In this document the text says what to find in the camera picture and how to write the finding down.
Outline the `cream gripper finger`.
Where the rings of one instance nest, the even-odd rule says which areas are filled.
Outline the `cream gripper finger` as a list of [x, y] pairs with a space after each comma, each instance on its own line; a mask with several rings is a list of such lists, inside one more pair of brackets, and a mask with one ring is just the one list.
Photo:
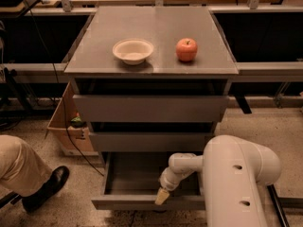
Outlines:
[[162, 205], [168, 198], [169, 198], [169, 191], [166, 190], [165, 188], [160, 187], [158, 189], [154, 203], [156, 205]]

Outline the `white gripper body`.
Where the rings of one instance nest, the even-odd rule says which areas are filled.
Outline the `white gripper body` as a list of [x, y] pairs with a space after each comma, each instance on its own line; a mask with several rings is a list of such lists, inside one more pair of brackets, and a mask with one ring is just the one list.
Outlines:
[[187, 178], [188, 174], [185, 173], [175, 173], [169, 167], [167, 167], [161, 174], [159, 178], [159, 183], [162, 188], [171, 192], [174, 191], [180, 182]]

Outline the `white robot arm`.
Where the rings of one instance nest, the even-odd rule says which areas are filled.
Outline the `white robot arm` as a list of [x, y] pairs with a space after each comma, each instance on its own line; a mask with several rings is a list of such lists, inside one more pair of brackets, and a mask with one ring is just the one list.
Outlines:
[[174, 153], [159, 178], [155, 203], [163, 204], [194, 172], [203, 180], [207, 227], [268, 227], [258, 186], [274, 184], [281, 174], [281, 162], [271, 149], [220, 135], [201, 155]]

